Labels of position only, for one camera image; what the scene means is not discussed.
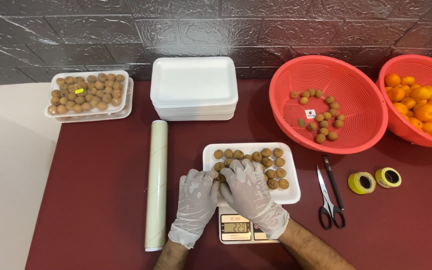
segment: red plastic basket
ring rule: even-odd
[[[291,91],[301,93],[308,88],[321,89],[322,98],[310,97],[305,105],[299,98],[290,98]],[[305,110],[327,112],[326,96],[334,96],[339,103],[338,113],[345,115],[344,126],[335,129],[331,118],[328,129],[336,132],[338,139],[317,144],[318,132],[300,127],[298,119],[306,124],[315,122],[306,118]],[[288,137],[309,149],[328,153],[352,154],[370,148],[381,139],[388,122],[386,101],[371,79],[356,67],[327,56],[301,56],[282,65],[271,79],[269,101],[274,119]]]
[[[388,129],[408,142],[432,147],[432,137],[406,121],[389,100],[385,89],[385,77],[389,73],[396,73],[400,77],[412,76],[417,84],[432,86],[432,58],[415,54],[394,57],[382,66],[376,81],[388,105]]]

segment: yellow label roll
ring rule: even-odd
[[[347,184],[352,191],[358,194],[372,193],[376,187],[375,179],[367,172],[353,173],[347,179]]]
[[[383,187],[399,187],[401,185],[401,175],[392,168],[383,168],[376,171],[376,181]]]

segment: textured brick wall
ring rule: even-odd
[[[399,54],[432,57],[432,0],[0,0],[0,84],[124,69],[163,56],[229,56],[238,78],[270,78],[321,54],[374,78]]]

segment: hand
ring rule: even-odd
[[[195,246],[218,206],[219,181],[215,171],[190,169],[188,176],[179,179],[179,201],[176,220],[168,237],[187,249]]]
[[[269,240],[283,234],[290,215],[275,203],[263,175],[260,163],[249,159],[233,160],[229,168],[221,169],[227,183],[221,183],[221,195],[239,215],[258,225]]]

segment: maroon table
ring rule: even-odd
[[[228,121],[169,123],[167,228],[175,219],[178,181],[202,168],[208,144],[283,142],[291,147],[301,200],[285,205],[291,217],[338,250],[357,269],[432,269],[432,148],[412,145],[390,132],[374,147],[352,155],[329,155],[345,205],[346,228],[323,230],[323,205],[315,165],[321,152],[294,143],[273,119],[269,80],[238,81],[239,101]],[[150,82],[135,82],[128,118],[64,124],[49,172],[26,264],[28,270],[151,269],[160,252],[145,252],[150,126],[158,119]],[[355,172],[392,167],[400,187],[376,187],[357,195],[347,184]],[[326,187],[331,189],[327,175]],[[332,191],[331,200],[336,203]],[[297,265],[282,245],[219,242],[214,215],[186,269],[289,269]]]

